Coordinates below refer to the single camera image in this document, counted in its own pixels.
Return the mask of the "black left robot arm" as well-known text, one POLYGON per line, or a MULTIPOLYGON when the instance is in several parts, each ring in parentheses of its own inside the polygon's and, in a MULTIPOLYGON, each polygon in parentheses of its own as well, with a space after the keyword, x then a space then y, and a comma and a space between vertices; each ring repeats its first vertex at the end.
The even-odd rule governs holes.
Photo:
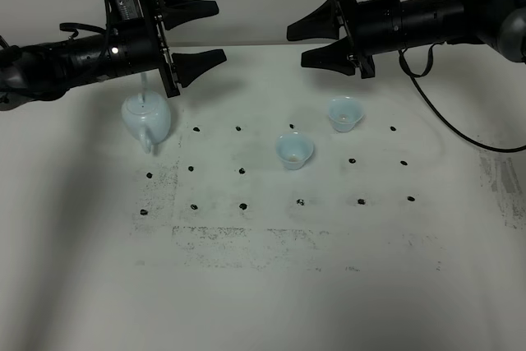
POLYGON ((171 53, 164 32, 201 18, 219 7, 209 0, 138 0, 142 15, 124 20, 116 12, 109 26, 63 23, 72 37, 54 43, 1 50, 1 109, 34 101, 54 101, 70 89, 156 70, 165 94, 180 94, 195 79, 226 61, 222 49, 171 53))

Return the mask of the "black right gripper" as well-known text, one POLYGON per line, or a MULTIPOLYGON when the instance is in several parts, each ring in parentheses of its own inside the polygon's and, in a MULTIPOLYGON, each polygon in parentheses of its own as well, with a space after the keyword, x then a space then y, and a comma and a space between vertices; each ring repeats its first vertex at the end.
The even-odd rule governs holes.
MULTIPOLYGON (((344 20, 348 41, 338 40, 325 47, 304 52, 301 67, 353 76, 357 66, 361 78, 372 78, 376 74, 373 57, 397 51, 404 46, 401 1, 335 1, 344 20)), ((334 0, 326 0, 315 11, 289 25, 286 38, 291 42, 338 39, 339 22, 334 0)))

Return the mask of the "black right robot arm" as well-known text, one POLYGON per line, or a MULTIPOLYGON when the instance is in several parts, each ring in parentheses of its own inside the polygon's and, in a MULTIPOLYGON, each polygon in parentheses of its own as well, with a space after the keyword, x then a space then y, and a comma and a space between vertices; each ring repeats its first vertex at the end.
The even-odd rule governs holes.
POLYGON ((326 0, 287 39, 330 39, 303 53, 302 67, 363 79, 376 74, 377 54, 442 43, 485 44, 524 62, 525 0, 326 0))

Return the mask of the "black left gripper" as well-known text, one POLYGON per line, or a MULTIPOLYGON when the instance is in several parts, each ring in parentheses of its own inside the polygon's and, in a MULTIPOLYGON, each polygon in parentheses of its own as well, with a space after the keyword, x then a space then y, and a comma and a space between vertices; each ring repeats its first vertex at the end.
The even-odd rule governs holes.
POLYGON ((227 61, 222 49, 201 53, 170 54, 164 40, 164 28, 171 30, 190 21, 219 14, 216 1, 211 0, 138 0, 142 16, 114 22, 111 25, 107 50, 107 75, 110 78, 129 76, 156 70, 159 72, 166 96, 179 96, 181 87, 227 61))

